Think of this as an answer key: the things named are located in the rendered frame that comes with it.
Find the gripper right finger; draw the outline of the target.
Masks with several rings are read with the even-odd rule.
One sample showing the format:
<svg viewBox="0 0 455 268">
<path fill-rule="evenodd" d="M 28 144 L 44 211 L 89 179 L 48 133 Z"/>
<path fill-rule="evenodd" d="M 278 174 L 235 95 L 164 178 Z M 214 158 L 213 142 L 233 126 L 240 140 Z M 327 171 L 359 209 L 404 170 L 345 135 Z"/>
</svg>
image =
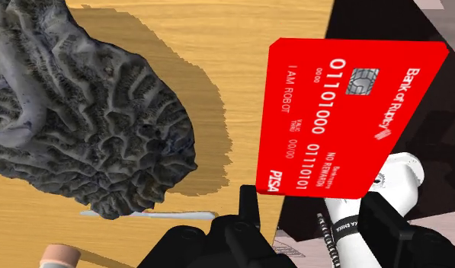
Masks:
<svg viewBox="0 0 455 268">
<path fill-rule="evenodd" d="M 455 245 L 449 239 L 409 224 L 377 192 L 362 198 L 357 226 L 382 268 L 455 268 Z"/>
</svg>

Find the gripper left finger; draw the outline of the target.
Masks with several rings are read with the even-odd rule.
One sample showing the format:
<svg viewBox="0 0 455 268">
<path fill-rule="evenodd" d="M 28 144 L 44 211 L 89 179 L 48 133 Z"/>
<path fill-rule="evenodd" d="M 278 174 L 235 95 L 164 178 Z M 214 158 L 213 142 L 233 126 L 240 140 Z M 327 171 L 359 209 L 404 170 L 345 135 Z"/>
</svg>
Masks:
<svg viewBox="0 0 455 268">
<path fill-rule="evenodd" d="M 178 225 L 169 229 L 137 268 L 297 268 L 260 232 L 254 185 L 242 185 L 239 213 L 216 217 L 206 234 Z"/>
</svg>

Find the red bank card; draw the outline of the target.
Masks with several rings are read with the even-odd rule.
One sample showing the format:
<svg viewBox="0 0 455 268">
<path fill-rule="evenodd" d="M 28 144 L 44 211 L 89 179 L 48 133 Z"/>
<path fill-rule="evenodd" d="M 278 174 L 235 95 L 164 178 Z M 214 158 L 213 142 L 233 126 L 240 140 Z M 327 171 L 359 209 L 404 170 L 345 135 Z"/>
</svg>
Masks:
<svg viewBox="0 0 455 268">
<path fill-rule="evenodd" d="M 448 53 L 442 41 L 275 41 L 268 53 L 257 191 L 364 196 Z"/>
</svg>

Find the thin white stick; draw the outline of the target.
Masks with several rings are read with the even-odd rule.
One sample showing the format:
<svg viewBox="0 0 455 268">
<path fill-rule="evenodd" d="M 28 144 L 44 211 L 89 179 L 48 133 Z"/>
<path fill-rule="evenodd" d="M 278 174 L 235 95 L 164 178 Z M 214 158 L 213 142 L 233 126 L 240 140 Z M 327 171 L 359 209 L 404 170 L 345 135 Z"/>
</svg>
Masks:
<svg viewBox="0 0 455 268">
<path fill-rule="evenodd" d="M 160 219 L 194 219 L 194 220 L 213 220 L 216 218 L 215 212 L 133 212 L 132 217 L 150 217 Z"/>
</svg>

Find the pink round-ended cylinder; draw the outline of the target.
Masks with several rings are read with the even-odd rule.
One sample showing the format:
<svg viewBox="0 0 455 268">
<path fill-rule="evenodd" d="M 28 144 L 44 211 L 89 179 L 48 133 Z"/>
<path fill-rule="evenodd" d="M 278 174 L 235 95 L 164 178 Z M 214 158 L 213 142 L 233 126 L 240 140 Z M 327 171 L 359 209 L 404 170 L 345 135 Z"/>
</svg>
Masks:
<svg viewBox="0 0 455 268">
<path fill-rule="evenodd" d="M 64 244 L 50 244 L 43 252 L 39 268 L 76 268 L 81 252 Z"/>
</svg>

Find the grey crumpled knitted cloth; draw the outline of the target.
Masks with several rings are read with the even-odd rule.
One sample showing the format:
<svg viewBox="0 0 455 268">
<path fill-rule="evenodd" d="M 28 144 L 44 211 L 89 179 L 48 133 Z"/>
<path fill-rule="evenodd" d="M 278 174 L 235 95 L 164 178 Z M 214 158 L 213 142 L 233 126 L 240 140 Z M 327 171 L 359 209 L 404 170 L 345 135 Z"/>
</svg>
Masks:
<svg viewBox="0 0 455 268">
<path fill-rule="evenodd" d="M 65 0 L 0 0 L 0 175 L 116 219 L 196 167 L 189 116 L 142 56 L 90 37 Z"/>
</svg>

